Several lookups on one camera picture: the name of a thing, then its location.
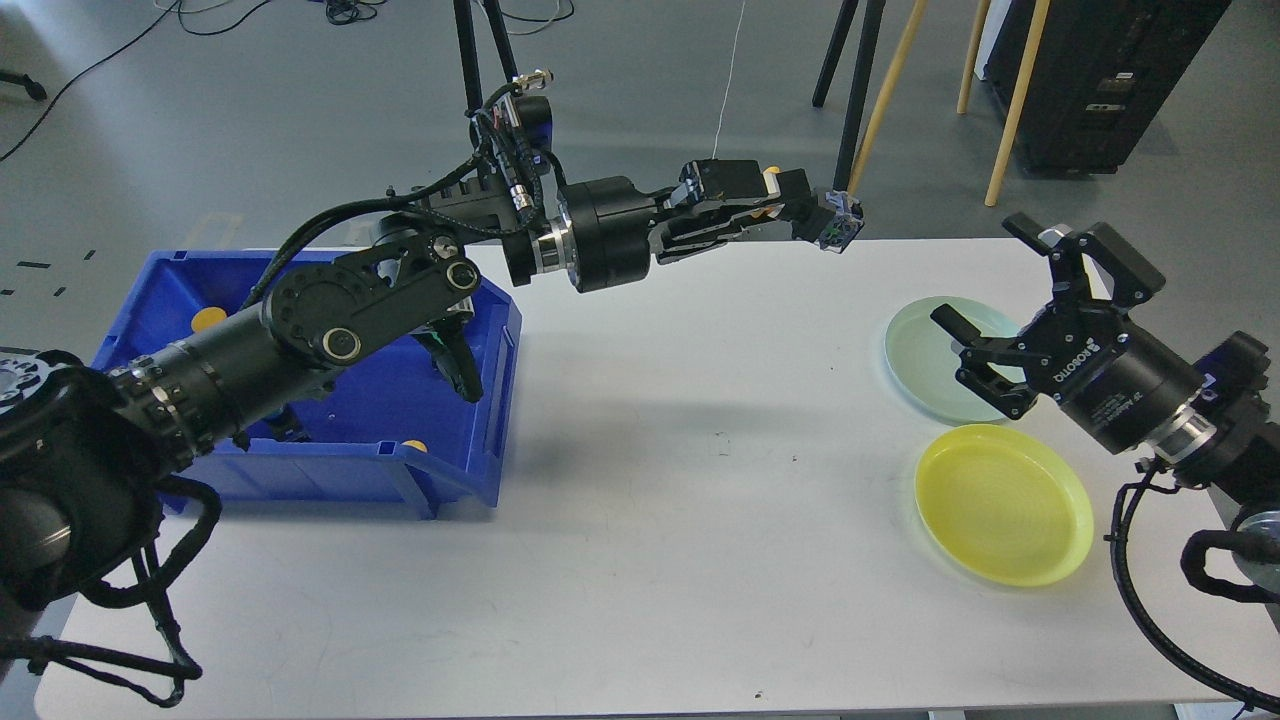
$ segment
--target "wooden stool leg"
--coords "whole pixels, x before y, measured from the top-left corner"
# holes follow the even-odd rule
[[[1044,19],[1048,18],[1048,1],[1036,0],[1032,27],[1027,33],[1027,47],[1023,49],[1023,61],[1018,65],[1018,82],[1014,85],[1014,99],[1009,104],[1009,117],[1005,119],[1005,135],[1000,138],[1000,152],[996,154],[996,167],[991,170],[991,183],[987,184],[987,208],[996,206],[1000,187],[1005,182],[1005,169],[1014,150],[1018,136],[1018,120],[1023,117],[1023,104],[1027,101],[1027,88],[1032,83],[1032,70],[1036,68],[1036,53],[1039,51],[1041,36],[1044,35]]]
[[[872,119],[867,122],[867,135],[863,136],[863,143],[858,147],[854,169],[849,173],[847,190],[850,193],[858,190],[858,182],[863,178],[867,156],[872,152],[876,133],[879,132],[881,122],[884,119],[884,110],[888,108],[890,99],[893,97],[893,88],[897,87],[897,78],[902,74],[902,65],[906,64],[906,54],[911,51],[911,42],[915,41],[915,31],[920,27],[920,19],[924,17],[924,8],[928,4],[929,0],[915,0],[915,5],[911,6],[911,17],[906,20],[906,28],[902,29],[902,38],[897,41],[897,50],[893,51],[893,60],[890,63],[888,73],[884,76],[884,85],[881,86],[879,95],[876,96]]]
[[[969,111],[969,88],[973,86],[973,67],[978,64],[978,46],[982,45],[982,28],[987,24],[987,10],[991,0],[978,0],[978,14],[973,17],[973,32],[969,33],[969,53],[964,60],[964,77],[960,78],[960,99],[956,100],[956,114]]]

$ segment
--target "table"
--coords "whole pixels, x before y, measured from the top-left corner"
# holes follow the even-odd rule
[[[497,249],[471,255],[504,278]],[[1018,241],[865,241],[844,256],[742,243],[604,292],[550,275],[513,295],[525,331],[497,510],[458,503],[421,523],[397,509],[233,507],[172,593],[206,670],[187,700],[156,710],[50,667],[41,716],[1217,700],[1140,637],[1101,539],[1061,583],[1015,591],[950,564],[914,515],[913,465],[948,427],[892,387],[881,336],[928,295],[1029,320],[1048,273]],[[1135,454],[1107,455],[1051,402],[1015,427],[1076,469],[1101,538]],[[1178,571],[1187,536],[1207,527],[1220,524],[1202,495],[1152,500],[1133,530],[1135,582],[1193,655],[1275,687],[1266,614],[1201,596]],[[83,601],[63,637],[163,652],[145,612]]]

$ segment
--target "yellow ball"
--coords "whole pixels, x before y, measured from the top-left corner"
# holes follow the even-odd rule
[[[209,329],[227,319],[227,310],[221,307],[205,307],[191,318],[191,332]]]

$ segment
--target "gray floor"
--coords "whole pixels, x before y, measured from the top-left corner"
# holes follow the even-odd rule
[[[535,15],[553,5],[506,3]],[[851,49],[828,106],[810,108],[809,95],[836,5],[748,0],[719,156],[831,181]],[[248,6],[241,0],[189,24],[220,27]],[[886,13],[872,97],[908,6],[891,3]],[[548,95],[571,181],[626,174],[652,190],[710,154],[740,8],[581,0],[570,20],[513,38],[524,68],[557,73]],[[381,12],[335,28],[316,4],[279,1],[212,38],[183,35],[169,18],[82,79],[0,164],[0,288],[13,291],[0,296],[0,347],[91,356],[150,250],[274,246],[316,210],[376,196],[388,183],[430,181],[461,161],[466,126],[448,4],[394,0]],[[1106,219],[1169,277],[1135,318],[1176,351],[1197,356],[1236,328],[1280,343],[1271,305],[1280,6],[1233,4],[1119,174],[1046,181],[1015,169],[996,209],[982,196],[1001,118],[982,86],[969,115],[954,113],[970,13],[969,3],[934,3],[925,15],[859,188],[865,236],[998,236],[1014,210],[1078,227]],[[152,18],[142,0],[0,3],[0,67],[55,91]],[[497,64],[489,42],[480,47],[492,87]],[[0,149],[40,110],[0,88]],[[338,228],[329,243],[361,242],[366,232]],[[24,260],[50,266],[19,266]],[[17,623],[9,611],[4,618]],[[58,618],[46,620],[52,632]],[[29,688],[14,669],[0,685],[0,715],[28,717]]]

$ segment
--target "blue storage bin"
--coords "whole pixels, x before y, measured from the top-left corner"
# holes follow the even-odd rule
[[[338,255],[303,252],[296,263]],[[270,258],[268,251],[152,252],[91,365],[124,365],[189,336],[191,318],[204,307],[234,313]],[[229,501],[406,502],[422,519],[467,495],[495,506],[521,318],[488,281],[472,301],[465,336],[485,388],[480,402],[461,400],[430,354],[402,337],[339,375],[325,400],[292,404],[312,442],[275,442],[257,423],[248,452],[224,441],[183,475]],[[428,452],[402,445],[410,439]]]

